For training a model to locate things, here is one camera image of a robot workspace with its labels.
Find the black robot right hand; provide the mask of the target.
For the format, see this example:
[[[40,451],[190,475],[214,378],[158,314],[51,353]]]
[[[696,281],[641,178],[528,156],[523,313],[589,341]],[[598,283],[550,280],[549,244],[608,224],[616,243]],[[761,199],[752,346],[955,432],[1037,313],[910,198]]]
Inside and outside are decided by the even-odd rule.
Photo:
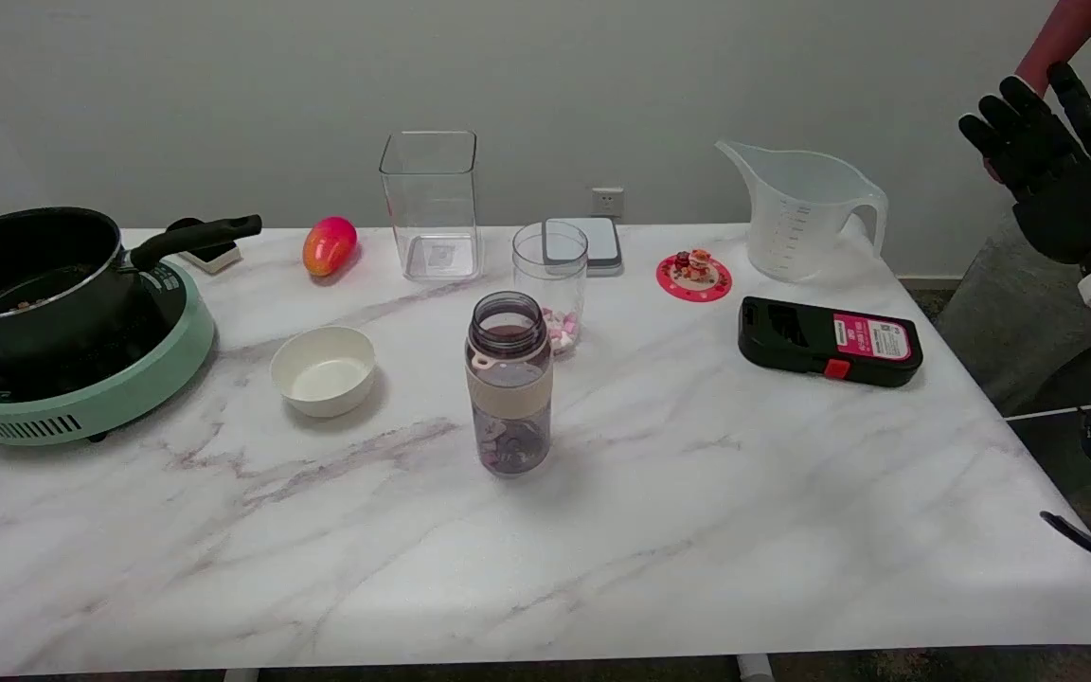
[[[982,97],[958,129],[1014,198],[1019,232],[1040,255],[1091,272],[1091,96],[1072,65],[1048,65],[1053,113],[1021,77]]]

